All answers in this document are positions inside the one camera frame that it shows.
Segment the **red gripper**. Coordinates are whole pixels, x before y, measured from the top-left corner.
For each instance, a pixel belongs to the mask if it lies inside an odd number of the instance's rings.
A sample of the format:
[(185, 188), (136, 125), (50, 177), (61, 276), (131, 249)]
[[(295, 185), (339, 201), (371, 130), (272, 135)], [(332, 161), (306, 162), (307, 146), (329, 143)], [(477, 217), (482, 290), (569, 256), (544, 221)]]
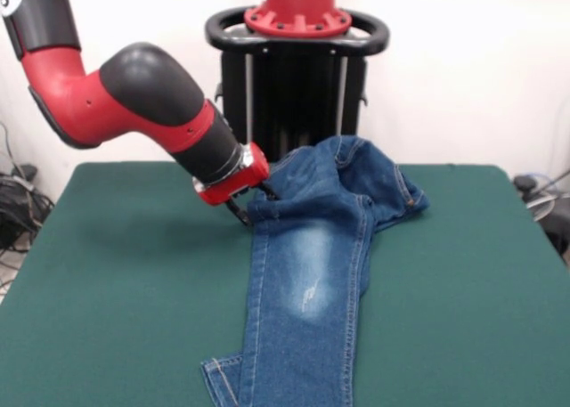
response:
[(236, 168), (217, 183), (204, 184), (198, 178), (192, 178), (194, 190), (209, 205), (225, 204), (229, 211), (244, 225), (251, 225), (248, 213), (233, 199), (246, 189), (256, 188), (262, 191), (268, 200), (279, 200), (278, 193), (265, 181), (270, 176), (270, 165), (259, 146), (254, 142), (242, 144), (240, 160)]

